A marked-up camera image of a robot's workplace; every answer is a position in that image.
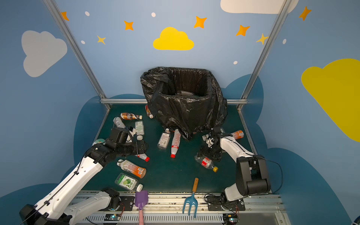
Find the red label yellow cap bottle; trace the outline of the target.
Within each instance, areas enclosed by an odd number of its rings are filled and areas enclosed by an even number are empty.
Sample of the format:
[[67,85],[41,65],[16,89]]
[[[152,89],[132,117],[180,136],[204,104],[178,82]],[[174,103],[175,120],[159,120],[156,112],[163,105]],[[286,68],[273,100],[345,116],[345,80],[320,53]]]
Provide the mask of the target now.
[[195,161],[202,165],[204,168],[210,169],[215,173],[218,171],[218,167],[216,167],[213,161],[206,156],[195,156]]

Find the clear bottle red cap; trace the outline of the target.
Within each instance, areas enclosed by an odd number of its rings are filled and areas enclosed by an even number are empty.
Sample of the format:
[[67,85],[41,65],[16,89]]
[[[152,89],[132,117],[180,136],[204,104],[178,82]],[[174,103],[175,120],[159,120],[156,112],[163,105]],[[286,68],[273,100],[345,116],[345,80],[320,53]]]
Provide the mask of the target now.
[[143,159],[145,162],[149,162],[150,158],[144,153],[137,155],[138,158]]

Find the orange juice bottle white cap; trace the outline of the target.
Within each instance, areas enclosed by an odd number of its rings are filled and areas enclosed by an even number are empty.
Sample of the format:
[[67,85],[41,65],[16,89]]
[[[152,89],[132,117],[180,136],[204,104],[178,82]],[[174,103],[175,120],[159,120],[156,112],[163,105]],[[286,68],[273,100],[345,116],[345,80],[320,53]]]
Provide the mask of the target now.
[[146,175],[147,172],[145,168],[137,166],[129,160],[119,159],[117,161],[117,166],[119,166],[123,171],[129,172],[141,179]]

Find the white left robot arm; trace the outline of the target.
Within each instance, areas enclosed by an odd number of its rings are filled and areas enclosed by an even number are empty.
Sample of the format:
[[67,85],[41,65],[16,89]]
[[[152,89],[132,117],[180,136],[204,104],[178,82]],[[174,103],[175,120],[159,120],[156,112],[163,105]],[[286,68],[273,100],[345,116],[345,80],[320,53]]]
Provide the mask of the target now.
[[24,225],[74,225],[99,210],[123,210],[119,193],[106,188],[95,197],[73,207],[69,203],[104,167],[118,157],[144,154],[145,141],[97,143],[90,147],[74,170],[47,196],[35,205],[27,204],[19,212]]

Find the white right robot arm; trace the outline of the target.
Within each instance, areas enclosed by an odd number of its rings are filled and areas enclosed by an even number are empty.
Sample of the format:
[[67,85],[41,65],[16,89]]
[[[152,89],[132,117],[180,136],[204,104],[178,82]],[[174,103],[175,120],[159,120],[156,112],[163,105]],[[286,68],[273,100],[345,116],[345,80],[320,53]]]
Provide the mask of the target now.
[[214,162],[221,160],[223,152],[234,160],[235,183],[224,190],[225,199],[229,202],[271,190],[266,159],[243,147],[237,141],[243,137],[241,130],[226,133],[221,127],[213,128],[209,134],[202,136],[204,145],[195,156],[197,162],[213,171],[216,171]]

